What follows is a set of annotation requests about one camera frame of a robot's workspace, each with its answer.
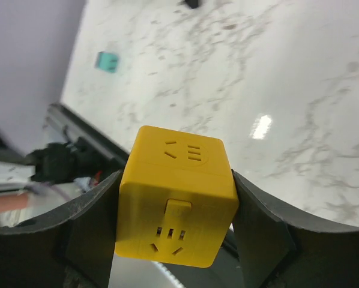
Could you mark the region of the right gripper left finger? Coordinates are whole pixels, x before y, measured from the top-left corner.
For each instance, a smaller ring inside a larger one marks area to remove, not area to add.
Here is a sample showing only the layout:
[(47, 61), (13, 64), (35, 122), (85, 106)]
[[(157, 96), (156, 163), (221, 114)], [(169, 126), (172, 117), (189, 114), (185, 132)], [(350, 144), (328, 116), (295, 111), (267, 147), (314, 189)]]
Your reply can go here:
[(14, 227), (0, 227), (0, 287), (107, 287), (122, 171)]

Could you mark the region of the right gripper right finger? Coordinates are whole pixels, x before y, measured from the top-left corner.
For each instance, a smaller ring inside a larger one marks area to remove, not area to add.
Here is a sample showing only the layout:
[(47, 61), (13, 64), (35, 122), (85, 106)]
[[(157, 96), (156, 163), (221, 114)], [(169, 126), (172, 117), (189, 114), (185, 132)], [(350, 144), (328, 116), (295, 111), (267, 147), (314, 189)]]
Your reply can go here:
[(232, 174), (244, 287), (359, 287), (359, 227), (298, 209)]

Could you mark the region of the yellow cube socket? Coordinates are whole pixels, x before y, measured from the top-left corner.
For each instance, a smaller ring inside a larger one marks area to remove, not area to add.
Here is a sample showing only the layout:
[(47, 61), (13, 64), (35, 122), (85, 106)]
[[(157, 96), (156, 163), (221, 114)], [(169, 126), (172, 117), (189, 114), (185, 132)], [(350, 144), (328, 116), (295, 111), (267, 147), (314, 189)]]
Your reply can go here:
[(119, 186), (115, 254), (207, 268), (238, 206), (220, 139), (145, 125)]

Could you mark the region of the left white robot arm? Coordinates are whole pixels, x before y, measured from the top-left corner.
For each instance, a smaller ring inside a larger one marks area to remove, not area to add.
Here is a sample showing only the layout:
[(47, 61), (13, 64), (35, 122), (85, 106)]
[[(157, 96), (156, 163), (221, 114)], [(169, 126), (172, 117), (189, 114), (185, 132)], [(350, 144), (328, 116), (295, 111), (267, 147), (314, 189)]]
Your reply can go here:
[(0, 162), (34, 167), (31, 176), (34, 182), (61, 184), (95, 176), (103, 170), (105, 160), (79, 139), (76, 143), (48, 143), (25, 156), (10, 148), (0, 148)]

